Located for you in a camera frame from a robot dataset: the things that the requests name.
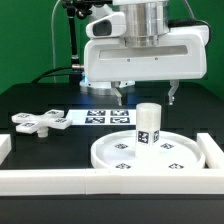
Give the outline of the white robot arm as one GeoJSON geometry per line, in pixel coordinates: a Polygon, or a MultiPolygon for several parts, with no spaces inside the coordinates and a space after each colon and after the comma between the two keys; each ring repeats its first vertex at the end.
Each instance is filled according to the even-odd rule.
{"type": "Polygon", "coordinates": [[[170,21],[169,0],[112,0],[94,8],[86,26],[81,87],[99,95],[122,96],[137,81],[168,80],[168,101],[181,79],[198,79],[207,71],[205,46],[209,26],[196,19],[170,21]]]}

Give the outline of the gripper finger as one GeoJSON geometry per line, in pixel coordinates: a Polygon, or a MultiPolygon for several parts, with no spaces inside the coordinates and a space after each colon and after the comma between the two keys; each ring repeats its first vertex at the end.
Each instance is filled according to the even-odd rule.
{"type": "Polygon", "coordinates": [[[112,82],[111,83],[111,88],[113,93],[116,95],[117,97],[117,101],[118,101],[118,105],[121,106],[122,105],[122,91],[120,89],[120,83],[119,82],[112,82]]]}
{"type": "Polygon", "coordinates": [[[169,104],[172,105],[175,100],[175,93],[179,88],[179,81],[178,80],[171,80],[170,81],[170,90],[168,91],[168,101],[169,104]]]}

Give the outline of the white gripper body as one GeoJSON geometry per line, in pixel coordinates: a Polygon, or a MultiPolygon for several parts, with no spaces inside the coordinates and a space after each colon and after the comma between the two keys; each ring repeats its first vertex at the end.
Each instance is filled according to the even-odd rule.
{"type": "Polygon", "coordinates": [[[84,50],[85,75],[90,82],[202,78],[208,39],[205,25],[171,28],[150,47],[127,47],[123,38],[93,39],[84,50]]]}

